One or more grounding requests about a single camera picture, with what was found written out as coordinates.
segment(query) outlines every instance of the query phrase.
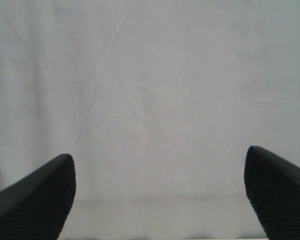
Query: white sheet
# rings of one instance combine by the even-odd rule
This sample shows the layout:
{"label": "white sheet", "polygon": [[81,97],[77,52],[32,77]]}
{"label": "white sheet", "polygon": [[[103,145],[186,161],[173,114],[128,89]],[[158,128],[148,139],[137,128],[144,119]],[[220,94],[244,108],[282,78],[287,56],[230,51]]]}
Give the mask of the white sheet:
{"label": "white sheet", "polygon": [[250,145],[300,166],[300,0],[0,0],[0,189],[71,153],[62,238],[263,237]]}

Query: white fabric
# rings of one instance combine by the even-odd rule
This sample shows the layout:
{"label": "white fabric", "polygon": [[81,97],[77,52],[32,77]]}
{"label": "white fabric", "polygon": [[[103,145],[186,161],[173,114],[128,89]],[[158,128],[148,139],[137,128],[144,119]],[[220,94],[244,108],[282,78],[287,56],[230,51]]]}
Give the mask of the white fabric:
{"label": "white fabric", "polygon": [[63,239],[263,237],[250,145],[300,166],[300,0],[0,0],[0,189],[72,154]]}

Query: white backdrop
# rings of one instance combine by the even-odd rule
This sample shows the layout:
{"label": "white backdrop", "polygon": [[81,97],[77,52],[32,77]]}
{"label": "white backdrop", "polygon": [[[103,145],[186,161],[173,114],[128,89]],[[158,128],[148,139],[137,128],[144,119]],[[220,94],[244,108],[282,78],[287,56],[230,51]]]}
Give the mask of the white backdrop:
{"label": "white backdrop", "polygon": [[71,153],[62,239],[262,237],[250,145],[300,166],[300,0],[0,0],[0,189]]}

